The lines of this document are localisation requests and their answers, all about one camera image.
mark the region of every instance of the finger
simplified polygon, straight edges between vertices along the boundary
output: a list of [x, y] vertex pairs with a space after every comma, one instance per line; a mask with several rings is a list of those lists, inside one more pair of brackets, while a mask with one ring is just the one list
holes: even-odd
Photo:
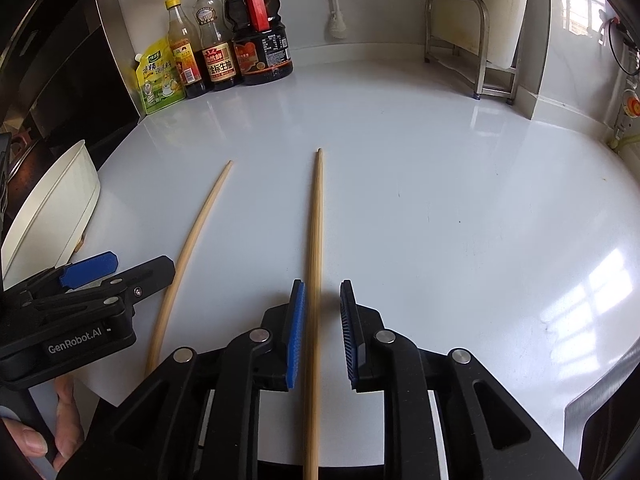
[[16, 420], [4, 418], [2, 421], [24, 456], [28, 458], [39, 458], [47, 454], [47, 442], [37, 431], [32, 430]]
[[58, 394], [56, 410], [56, 447], [60, 454], [53, 467], [59, 471], [84, 442], [84, 432], [80, 424], [80, 414], [74, 399], [74, 383], [70, 376], [62, 376], [54, 381]]

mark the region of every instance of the wooden chopstick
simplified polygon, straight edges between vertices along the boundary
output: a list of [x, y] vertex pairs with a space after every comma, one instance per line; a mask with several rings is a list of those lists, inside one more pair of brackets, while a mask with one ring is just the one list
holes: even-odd
[[320, 448], [320, 350], [318, 319], [322, 285], [322, 150], [316, 155], [306, 276], [305, 463], [303, 480], [318, 480]]
[[216, 201], [216, 197], [222, 188], [222, 185], [225, 183], [226, 176], [231, 170], [234, 162], [230, 160], [220, 176], [216, 180], [216, 183], [213, 185], [209, 196], [205, 200], [196, 221], [193, 223], [193, 227], [189, 232], [189, 236], [182, 247], [182, 251], [180, 252], [180, 257], [178, 257], [178, 263], [175, 266], [175, 277], [174, 282], [169, 285], [164, 292], [164, 298], [162, 298], [162, 305], [160, 306], [160, 310], [158, 311], [158, 318], [156, 319], [156, 326], [154, 327], [154, 332], [151, 336], [151, 342], [149, 343], [148, 355], [146, 357], [146, 367], [145, 367], [145, 377], [148, 376], [152, 371], [156, 369], [160, 360], [160, 351], [162, 349], [162, 342], [164, 341], [164, 334], [166, 333], [166, 327], [169, 323], [169, 317], [171, 316], [171, 310], [174, 307], [175, 297], [178, 294], [178, 289], [180, 288], [180, 282], [182, 281], [182, 277], [184, 275], [184, 271], [187, 267], [187, 263], [189, 262], [189, 258], [191, 257], [191, 253], [193, 252], [193, 248], [196, 245], [196, 240], [198, 240], [198, 235], [202, 230], [202, 226], [204, 225], [204, 221], [207, 219], [209, 215], [209, 211], [213, 206], [213, 203]]

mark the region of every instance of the metal screw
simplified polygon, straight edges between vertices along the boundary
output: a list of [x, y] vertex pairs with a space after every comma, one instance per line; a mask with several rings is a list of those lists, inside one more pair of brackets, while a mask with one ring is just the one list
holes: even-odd
[[460, 363], [461, 365], [468, 365], [471, 362], [471, 354], [462, 348], [454, 350], [451, 357], [453, 357], [455, 362]]
[[251, 330], [249, 334], [249, 339], [254, 343], [264, 343], [269, 338], [269, 331], [263, 328], [256, 328], [255, 330]]
[[174, 352], [174, 361], [177, 363], [188, 363], [193, 359], [193, 350], [190, 348], [178, 348]]
[[392, 343], [396, 340], [396, 334], [391, 332], [391, 330], [381, 330], [376, 334], [376, 339], [381, 343]]

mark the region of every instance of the soy sauce bottle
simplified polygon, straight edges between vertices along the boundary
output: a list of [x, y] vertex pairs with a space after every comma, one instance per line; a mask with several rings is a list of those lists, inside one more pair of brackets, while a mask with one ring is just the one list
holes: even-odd
[[167, 39], [174, 54], [175, 66], [180, 74], [187, 98], [198, 97], [207, 92], [202, 74], [207, 65], [202, 56], [200, 36], [185, 15], [180, 0], [167, 0], [164, 5], [169, 11], [169, 32]]
[[200, 25], [202, 55], [207, 65], [205, 76], [214, 92], [242, 82], [231, 32], [222, 18], [222, 0], [197, 0], [193, 13]]
[[244, 84], [259, 85], [293, 72], [280, 0], [225, 0]]

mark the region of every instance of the white bowl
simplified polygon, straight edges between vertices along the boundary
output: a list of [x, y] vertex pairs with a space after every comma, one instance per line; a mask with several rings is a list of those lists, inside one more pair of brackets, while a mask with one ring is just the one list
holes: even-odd
[[68, 263], [98, 195], [98, 173], [80, 140], [44, 174], [9, 228], [1, 251], [4, 288]]

